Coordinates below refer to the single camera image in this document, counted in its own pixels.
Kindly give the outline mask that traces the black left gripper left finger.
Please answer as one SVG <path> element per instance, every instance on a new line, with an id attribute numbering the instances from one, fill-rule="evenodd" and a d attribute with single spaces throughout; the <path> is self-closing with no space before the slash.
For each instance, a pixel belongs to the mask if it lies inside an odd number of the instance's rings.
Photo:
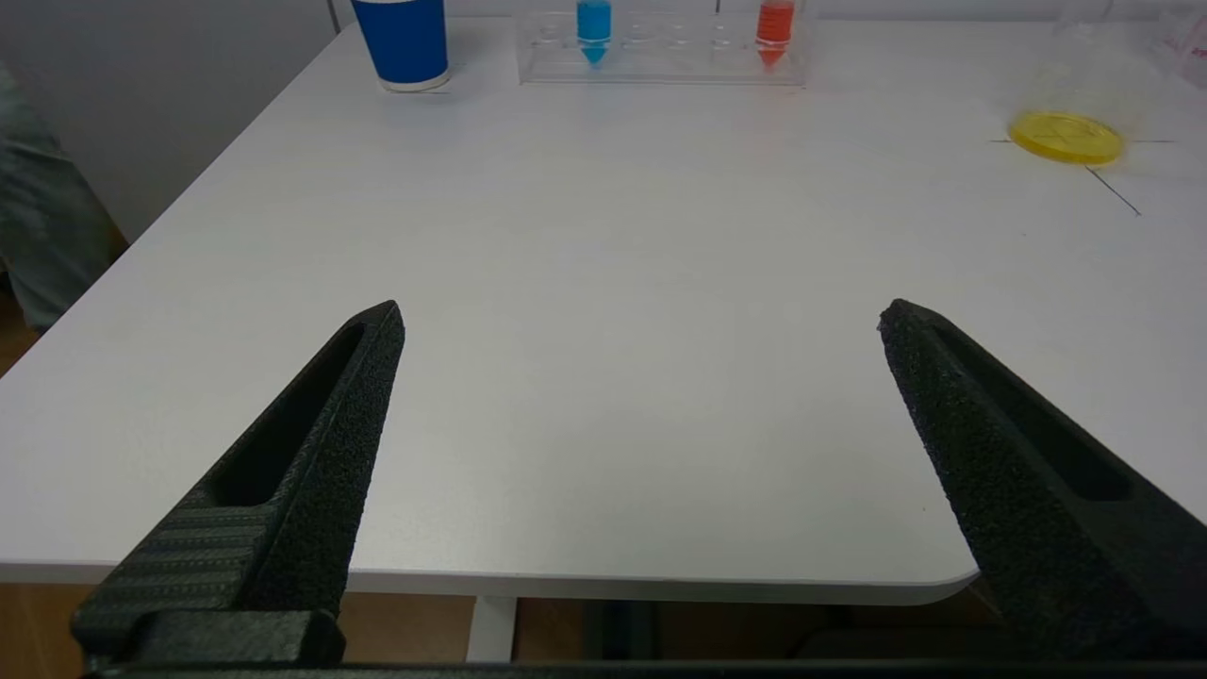
<path id="1" fill-rule="evenodd" d="M 337 615 L 406 347 L 354 315 L 74 611 L 88 666 L 340 662 Z"/>

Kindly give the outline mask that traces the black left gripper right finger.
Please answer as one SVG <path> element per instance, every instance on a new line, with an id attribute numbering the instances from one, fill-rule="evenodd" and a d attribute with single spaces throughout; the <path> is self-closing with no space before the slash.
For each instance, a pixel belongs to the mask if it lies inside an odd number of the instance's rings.
<path id="1" fill-rule="evenodd" d="M 1202 661 L 1205 525 L 943 315 L 897 298 L 877 328 L 1018 643 L 1044 660 Z"/>

